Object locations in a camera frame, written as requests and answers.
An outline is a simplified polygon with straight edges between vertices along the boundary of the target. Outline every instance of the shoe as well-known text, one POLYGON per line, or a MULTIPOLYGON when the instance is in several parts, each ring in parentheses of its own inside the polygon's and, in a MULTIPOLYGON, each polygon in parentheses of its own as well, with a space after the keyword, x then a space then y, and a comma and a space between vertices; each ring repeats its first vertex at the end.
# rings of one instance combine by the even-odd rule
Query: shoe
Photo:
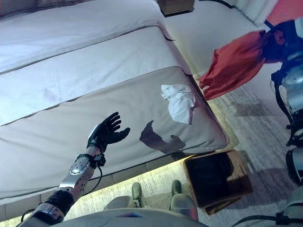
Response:
POLYGON ((178 180, 174 180, 171 185, 171 195, 179 194, 181 192, 181 182, 178 180))
POLYGON ((139 202, 141 202, 142 188, 141 188, 140 183, 138 183, 138 182, 133 183, 132 195, 133 195, 133 200, 138 200, 139 202))

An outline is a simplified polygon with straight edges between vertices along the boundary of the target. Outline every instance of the crumpled white cloth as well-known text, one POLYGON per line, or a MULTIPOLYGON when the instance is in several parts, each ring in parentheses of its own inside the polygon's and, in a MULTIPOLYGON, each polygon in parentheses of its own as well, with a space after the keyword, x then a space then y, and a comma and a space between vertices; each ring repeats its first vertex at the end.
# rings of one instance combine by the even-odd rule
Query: crumpled white cloth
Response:
POLYGON ((162 97, 169 101, 171 118, 180 123, 190 124, 196 98, 192 90, 182 84, 162 85, 162 97))

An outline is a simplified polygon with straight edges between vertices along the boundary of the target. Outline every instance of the red cloth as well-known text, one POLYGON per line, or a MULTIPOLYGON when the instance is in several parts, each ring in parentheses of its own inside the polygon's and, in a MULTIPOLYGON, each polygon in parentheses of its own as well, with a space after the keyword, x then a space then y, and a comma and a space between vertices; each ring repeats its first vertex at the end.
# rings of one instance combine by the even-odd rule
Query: red cloth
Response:
POLYGON ((213 63, 199 83, 200 88, 209 86, 205 98, 217 98, 254 78, 266 61, 262 56, 266 43, 266 32, 255 31, 215 50, 213 63))

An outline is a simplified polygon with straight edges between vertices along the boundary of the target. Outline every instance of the wooden box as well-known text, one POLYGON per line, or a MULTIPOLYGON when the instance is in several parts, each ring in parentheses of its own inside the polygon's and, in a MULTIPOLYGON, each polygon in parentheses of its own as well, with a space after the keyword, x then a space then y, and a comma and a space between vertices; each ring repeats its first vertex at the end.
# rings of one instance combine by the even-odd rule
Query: wooden box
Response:
POLYGON ((183 160, 183 167, 185 169, 186 177, 190 182, 190 188, 194 202, 198 207, 202 208, 208 215, 214 214, 219 210, 223 209, 224 207, 234 203, 235 201, 239 200, 241 196, 252 193, 252 187, 247 172, 244 168, 244 165, 241 162, 239 154, 235 150, 215 152, 207 155, 190 156, 183 160), (213 199, 211 201, 210 200, 207 201, 207 199, 203 200, 204 197, 205 198, 208 197, 207 195, 202 195, 202 194, 198 194, 199 192, 195 192, 193 187, 192 177, 189 175, 189 171, 187 169, 189 160, 204 158, 212 155, 218 155, 221 153, 227 154, 230 164, 232 166, 232 173, 227 178, 228 195, 225 195, 221 198, 213 199))
POLYGON ((164 15, 194 10, 195 0, 158 0, 164 15))

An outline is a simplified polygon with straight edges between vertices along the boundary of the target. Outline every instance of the gray carpet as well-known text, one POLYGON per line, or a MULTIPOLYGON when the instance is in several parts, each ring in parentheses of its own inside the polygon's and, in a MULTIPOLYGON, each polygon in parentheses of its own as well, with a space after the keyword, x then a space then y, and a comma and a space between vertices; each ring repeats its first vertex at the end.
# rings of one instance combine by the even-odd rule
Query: gray carpet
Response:
MULTIPOLYGON (((287 197, 295 188, 285 166, 288 132, 244 86, 210 101, 209 104, 231 138, 226 149, 234 148, 239 152, 254 192, 212 216, 199 210, 199 220, 212 227, 224 227, 249 215, 275 215, 283 210, 287 197)), ((145 206, 168 209, 171 183, 174 179, 179 179, 183 192, 190 194, 181 161, 177 161, 82 197, 72 207, 66 220, 102 211, 116 196, 131 195, 134 182, 142 185, 145 206)), ((0 226, 13 227, 19 220, 20 218, 14 218, 0 223, 0 226)), ((242 226, 270 224, 273 223, 248 222, 242 226)))

